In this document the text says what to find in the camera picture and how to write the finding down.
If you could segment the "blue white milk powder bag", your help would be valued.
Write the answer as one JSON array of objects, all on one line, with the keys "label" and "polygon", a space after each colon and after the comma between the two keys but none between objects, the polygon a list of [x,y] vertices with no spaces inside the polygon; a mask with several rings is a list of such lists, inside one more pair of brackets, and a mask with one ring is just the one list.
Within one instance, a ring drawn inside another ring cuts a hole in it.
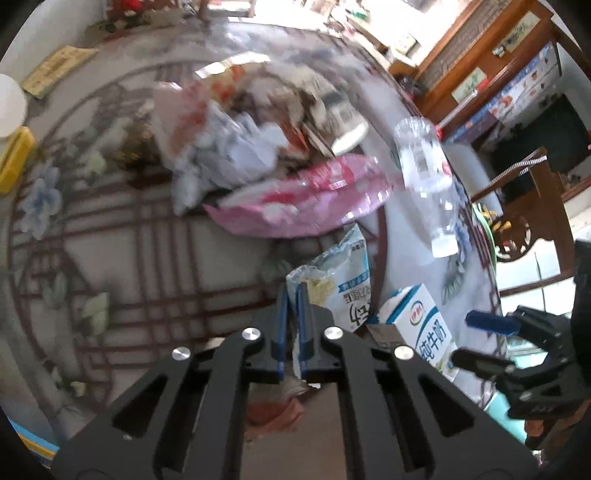
[{"label": "blue white milk powder bag", "polygon": [[367,242],[359,225],[353,224],[338,244],[287,274],[286,282],[293,305],[304,283],[311,305],[331,311],[342,330],[358,330],[370,317],[372,297]]}]

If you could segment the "blue white milk carton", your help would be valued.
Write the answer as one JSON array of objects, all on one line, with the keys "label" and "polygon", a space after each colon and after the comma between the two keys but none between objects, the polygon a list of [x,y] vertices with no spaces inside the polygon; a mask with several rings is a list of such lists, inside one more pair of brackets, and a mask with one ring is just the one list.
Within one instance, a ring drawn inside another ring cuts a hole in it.
[{"label": "blue white milk carton", "polygon": [[449,381],[456,379],[458,369],[451,355],[457,344],[424,284],[394,291],[367,326],[380,348],[392,350],[396,344],[406,344]]}]

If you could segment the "pink foil snack bag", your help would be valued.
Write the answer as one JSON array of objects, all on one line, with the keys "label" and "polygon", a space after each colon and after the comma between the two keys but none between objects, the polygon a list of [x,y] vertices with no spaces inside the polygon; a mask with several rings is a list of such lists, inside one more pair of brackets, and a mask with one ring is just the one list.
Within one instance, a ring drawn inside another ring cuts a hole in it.
[{"label": "pink foil snack bag", "polygon": [[395,186],[376,158],[346,154],[286,179],[242,187],[204,210],[235,235],[319,236],[374,212]]}]

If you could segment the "clear plastic water bottle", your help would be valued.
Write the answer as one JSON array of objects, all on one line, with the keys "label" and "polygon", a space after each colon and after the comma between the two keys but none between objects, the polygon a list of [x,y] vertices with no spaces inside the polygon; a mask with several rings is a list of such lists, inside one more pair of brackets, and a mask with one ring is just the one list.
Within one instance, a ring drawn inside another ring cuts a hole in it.
[{"label": "clear plastic water bottle", "polygon": [[405,187],[421,214],[433,256],[446,258],[458,254],[459,200],[436,127],[428,119],[409,117],[394,128],[394,141]]}]

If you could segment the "red brown paper wad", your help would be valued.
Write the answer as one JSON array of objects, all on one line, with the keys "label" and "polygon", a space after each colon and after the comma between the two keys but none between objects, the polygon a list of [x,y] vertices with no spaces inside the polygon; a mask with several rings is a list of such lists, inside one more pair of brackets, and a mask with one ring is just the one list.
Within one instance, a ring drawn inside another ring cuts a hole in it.
[{"label": "red brown paper wad", "polygon": [[280,126],[290,143],[283,157],[307,161],[356,149],[369,122],[349,97],[304,64],[249,62],[205,79],[211,97],[232,117],[248,114],[256,125]]}]

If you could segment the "white blue plastic bag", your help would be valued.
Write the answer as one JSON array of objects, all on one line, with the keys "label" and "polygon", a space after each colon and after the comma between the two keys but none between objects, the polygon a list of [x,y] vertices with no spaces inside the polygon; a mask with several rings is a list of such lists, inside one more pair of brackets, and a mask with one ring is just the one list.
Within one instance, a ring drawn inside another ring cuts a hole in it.
[{"label": "white blue plastic bag", "polygon": [[287,136],[276,123],[256,125],[246,113],[235,118],[211,101],[204,130],[194,134],[173,163],[173,212],[182,216],[211,191],[231,190],[276,169]]}]

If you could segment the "patterned tablecloth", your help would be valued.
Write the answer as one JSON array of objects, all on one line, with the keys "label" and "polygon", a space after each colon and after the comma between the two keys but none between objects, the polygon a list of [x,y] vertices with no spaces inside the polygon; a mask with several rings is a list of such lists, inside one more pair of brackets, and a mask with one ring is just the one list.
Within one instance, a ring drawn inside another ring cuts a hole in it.
[{"label": "patterned tablecloth", "polygon": [[143,113],[159,81],[190,78],[246,51],[305,63],[370,121],[360,151],[390,166],[392,131],[416,113],[363,47],[327,34],[252,23],[195,23],[128,34],[32,104],[39,147],[1,205],[1,404],[59,444],[181,344],[245,325],[276,283],[339,240],[238,237],[204,212],[174,216],[169,176],[109,164],[88,179]]}]

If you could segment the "colourful printed cardboard box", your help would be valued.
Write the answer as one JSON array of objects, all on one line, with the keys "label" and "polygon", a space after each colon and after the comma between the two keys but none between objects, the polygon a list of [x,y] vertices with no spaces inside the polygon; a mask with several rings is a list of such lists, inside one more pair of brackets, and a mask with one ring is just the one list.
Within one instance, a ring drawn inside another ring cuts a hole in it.
[{"label": "colourful printed cardboard box", "polygon": [[558,49],[549,42],[484,107],[447,135],[444,143],[472,144],[497,125],[504,132],[518,123],[527,123],[541,104],[557,93],[561,76]]}]

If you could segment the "blue yellow box edge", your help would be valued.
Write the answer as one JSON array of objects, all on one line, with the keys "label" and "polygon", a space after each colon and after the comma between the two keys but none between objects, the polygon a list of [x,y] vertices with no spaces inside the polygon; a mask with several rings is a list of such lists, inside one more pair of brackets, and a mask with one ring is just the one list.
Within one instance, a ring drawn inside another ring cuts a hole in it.
[{"label": "blue yellow box edge", "polygon": [[59,448],[51,442],[33,434],[18,423],[9,421],[19,438],[26,445],[28,450],[34,454],[40,461],[47,464],[51,463]]}]

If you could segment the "wooden cabinet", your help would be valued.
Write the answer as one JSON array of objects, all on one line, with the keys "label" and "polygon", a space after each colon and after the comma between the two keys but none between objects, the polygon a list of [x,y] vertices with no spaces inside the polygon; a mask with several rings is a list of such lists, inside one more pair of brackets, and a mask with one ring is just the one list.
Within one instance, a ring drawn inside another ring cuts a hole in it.
[{"label": "wooden cabinet", "polygon": [[473,1],[419,64],[394,60],[389,73],[422,88],[411,95],[423,116],[449,135],[469,121],[549,45],[590,76],[590,40],[578,44],[549,1]]}]

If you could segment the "yellow rectangular holder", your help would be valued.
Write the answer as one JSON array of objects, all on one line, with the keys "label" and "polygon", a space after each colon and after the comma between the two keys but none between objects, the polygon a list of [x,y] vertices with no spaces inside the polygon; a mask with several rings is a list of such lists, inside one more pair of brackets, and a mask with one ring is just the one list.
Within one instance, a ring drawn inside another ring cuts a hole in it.
[{"label": "yellow rectangular holder", "polygon": [[36,140],[26,126],[19,127],[1,145],[0,192],[2,195],[13,190],[35,145]]}]

